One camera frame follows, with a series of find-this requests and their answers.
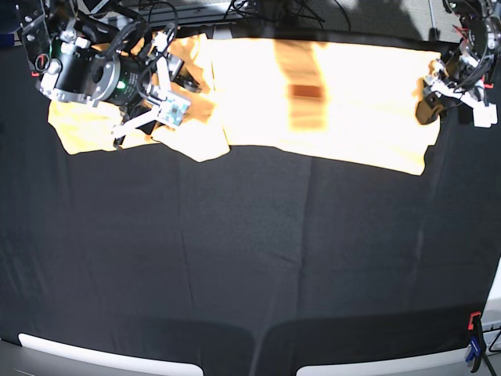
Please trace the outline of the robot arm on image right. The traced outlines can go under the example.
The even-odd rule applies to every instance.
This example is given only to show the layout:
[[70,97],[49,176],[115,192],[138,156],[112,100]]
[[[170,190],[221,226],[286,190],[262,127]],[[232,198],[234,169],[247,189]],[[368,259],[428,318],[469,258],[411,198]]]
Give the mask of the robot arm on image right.
[[445,60],[431,62],[423,78],[423,98],[416,117],[423,125],[447,111],[453,100],[470,108],[487,109],[487,88],[492,85],[500,58],[500,3],[497,1],[444,1],[447,13],[458,16],[461,39]]

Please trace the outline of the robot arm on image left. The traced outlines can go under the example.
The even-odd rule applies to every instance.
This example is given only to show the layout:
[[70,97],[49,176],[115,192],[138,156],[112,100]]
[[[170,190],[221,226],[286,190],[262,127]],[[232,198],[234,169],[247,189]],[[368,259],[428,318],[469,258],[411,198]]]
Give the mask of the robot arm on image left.
[[16,5],[20,37],[41,94],[62,103],[117,106],[122,121],[111,129],[114,147],[144,125],[181,125],[190,101],[172,84],[201,88],[168,48],[178,21],[154,34],[144,16],[117,1],[110,9],[128,18],[117,28],[81,12],[76,1],[23,1]]

